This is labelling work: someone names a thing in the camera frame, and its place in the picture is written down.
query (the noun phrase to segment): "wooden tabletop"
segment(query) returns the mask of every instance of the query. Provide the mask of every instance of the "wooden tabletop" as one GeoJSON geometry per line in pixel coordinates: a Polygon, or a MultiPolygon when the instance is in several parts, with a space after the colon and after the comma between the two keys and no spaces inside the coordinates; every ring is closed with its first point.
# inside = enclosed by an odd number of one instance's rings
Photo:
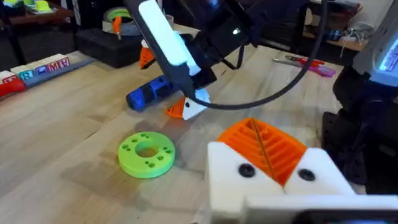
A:
{"type": "MultiPolygon", "coordinates": [[[[300,70],[272,63],[285,55],[247,47],[241,69],[215,65],[211,100],[242,103],[280,90],[300,70]]],[[[235,62],[237,52],[228,58],[235,62]]],[[[292,91],[251,110],[169,118],[164,110],[181,93],[142,113],[130,110],[125,96],[160,74],[157,64],[139,70],[138,63],[115,69],[95,62],[0,101],[0,223],[206,223],[210,141],[252,116],[317,147],[323,112],[340,108],[332,92],[336,76],[308,72],[292,91]],[[139,131],[158,131],[175,143],[175,164],[163,176],[139,180],[119,167],[119,144],[139,131]]]]}

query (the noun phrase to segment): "wall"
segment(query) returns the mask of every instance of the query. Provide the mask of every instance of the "wall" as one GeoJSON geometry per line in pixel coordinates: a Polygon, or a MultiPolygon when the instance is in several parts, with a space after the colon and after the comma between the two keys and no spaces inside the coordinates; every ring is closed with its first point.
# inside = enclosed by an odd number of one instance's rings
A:
{"type": "Polygon", "coordinates": [[[352,20],[352,22],[366,22],[372,26],[378,26],[387,14],[394,0],[350,0],[360,2],[363,10],[352,20]]]}

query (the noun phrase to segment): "black box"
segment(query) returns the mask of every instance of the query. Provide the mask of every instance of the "black box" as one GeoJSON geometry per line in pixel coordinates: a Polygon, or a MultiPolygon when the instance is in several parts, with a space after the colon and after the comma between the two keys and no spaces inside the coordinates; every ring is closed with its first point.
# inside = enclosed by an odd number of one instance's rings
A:
{"type": "Polygon", "coordinates": [[[122,36],[92,28],[76,34],[78,50],[108,65],[120,68],[139,60],[142,36],[122,36]]]}

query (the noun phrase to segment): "orange piece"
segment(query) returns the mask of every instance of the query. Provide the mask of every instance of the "orange piece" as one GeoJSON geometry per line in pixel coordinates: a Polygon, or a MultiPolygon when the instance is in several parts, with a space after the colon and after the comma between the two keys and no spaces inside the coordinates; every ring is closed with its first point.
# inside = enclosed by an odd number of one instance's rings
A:
{"type": "Polygon", "coordinates": [[[173,106],[164,111],[167,115],[172,118],[182,119],[182,111],[184,110],[185,96],[181,97],[173,106]]]}
{"type": "Polygon", "coordinates": [[[122,17],[116,16],[114,21],[112,22],[113,31],[115,34],[120,34],[120,24],[122,23],[122,17]]]}
{"type": "Polygon", "coordinates": [[[144,69],[146,65],[152,63],[154,59],[155,56],[149,48],[146,47],[141,48],[141,54],[139,57],[139,68],[144,69]]]}
{"type": "Polygon", "coordinates": [[[283,131],[254,118],[246,118],[221,134],[224,142],[281,186],[307,149],[283,131]]]}

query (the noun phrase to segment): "green 3d printed disc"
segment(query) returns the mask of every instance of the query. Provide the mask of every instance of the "green 3d printed disc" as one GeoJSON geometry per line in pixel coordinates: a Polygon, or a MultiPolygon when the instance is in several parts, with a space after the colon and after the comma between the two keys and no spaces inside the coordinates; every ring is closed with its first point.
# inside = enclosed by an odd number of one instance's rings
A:
{"type": "Polygon", "coordinates": [[[125,139],[119,146],[119,163],[126,173],[140,179],[158,177],[174,163],[173,142],[163,134],[141,132],[125,139]]]}

